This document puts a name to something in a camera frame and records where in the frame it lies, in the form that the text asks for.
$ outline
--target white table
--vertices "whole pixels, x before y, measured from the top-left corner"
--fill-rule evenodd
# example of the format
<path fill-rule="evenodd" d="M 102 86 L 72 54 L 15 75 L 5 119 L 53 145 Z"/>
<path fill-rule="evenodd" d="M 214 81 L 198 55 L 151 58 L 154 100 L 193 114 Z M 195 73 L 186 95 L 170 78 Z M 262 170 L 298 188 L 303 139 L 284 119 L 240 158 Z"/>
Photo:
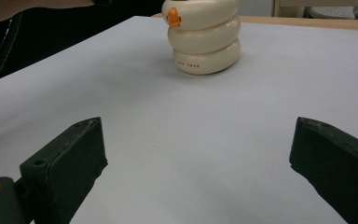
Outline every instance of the white table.
<path fill-rule="evenodd" d="M 358 137 L 358 31 L 243 23 L 240 59 L 194 77 L 134 17 L 0 79 L 0 176 L 101 117 L 109 165 L 72 223 L 345 223 L 290 168 L 297 117 Z"/>

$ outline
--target cream-colored ringed object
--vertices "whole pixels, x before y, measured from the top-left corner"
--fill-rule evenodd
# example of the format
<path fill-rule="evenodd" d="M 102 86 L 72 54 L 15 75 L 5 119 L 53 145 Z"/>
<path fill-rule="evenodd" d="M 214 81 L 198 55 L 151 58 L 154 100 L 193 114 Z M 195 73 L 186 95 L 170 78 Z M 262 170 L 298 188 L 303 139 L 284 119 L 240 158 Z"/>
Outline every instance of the cream-colored ringed object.
<path fill-rule="evenodd" d="M 168 40 L 174 49 L 188 54 L 202 54 L 222 49 L 238 36 L 241 21 L 234 16 L 220 25 L 197 31 L 179 31 L 170 27 Z"/>
<path fill-rule="evenodd" d="M 240 0 L 166 0 L 163 19 L 177 30 L 199 30 L 223 23 L 237 14 Z"/>
<path fill-rule="evenodd" d="M 182 71 L 191 75 L 208 75 L 222 71 L 239 58 L 241 43 L 235 39 L 224 49 L 206 54 L 185 54 L 173 49 L 173 59 Z"/>

